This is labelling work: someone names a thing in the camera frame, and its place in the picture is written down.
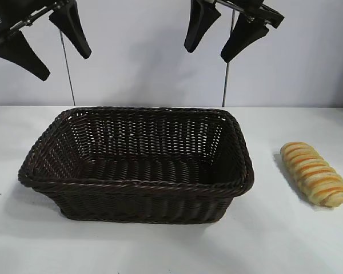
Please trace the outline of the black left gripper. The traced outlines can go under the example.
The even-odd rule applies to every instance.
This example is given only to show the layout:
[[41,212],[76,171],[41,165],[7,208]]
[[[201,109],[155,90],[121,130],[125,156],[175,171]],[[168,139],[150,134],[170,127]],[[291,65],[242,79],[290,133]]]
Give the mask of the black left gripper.
[[78,14],[77,1],[0,1],[0,58],[14,63],[45,81],[50,71],[30,47],[21,31],[1,38],[17,23],[32,24],[38,17],[54,12],[49,20],[70,40],[79,54],[87,59],[91,48]]

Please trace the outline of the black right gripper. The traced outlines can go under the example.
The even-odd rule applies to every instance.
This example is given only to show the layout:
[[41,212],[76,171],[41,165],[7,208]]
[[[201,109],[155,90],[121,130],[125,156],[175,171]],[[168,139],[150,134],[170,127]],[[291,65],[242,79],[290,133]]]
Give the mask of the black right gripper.
[[263,38],[269,32],[267,24],[276,29],[285,18],[278,11],[265,5],[263,1],[191,0],[189,25],[184,41],[187,52],[195,51],[205,33],[221,16],[216,9],[216,3],[240,13],[236,25],[221,51],[221,58],[225,62],[230,62],[243,49]]

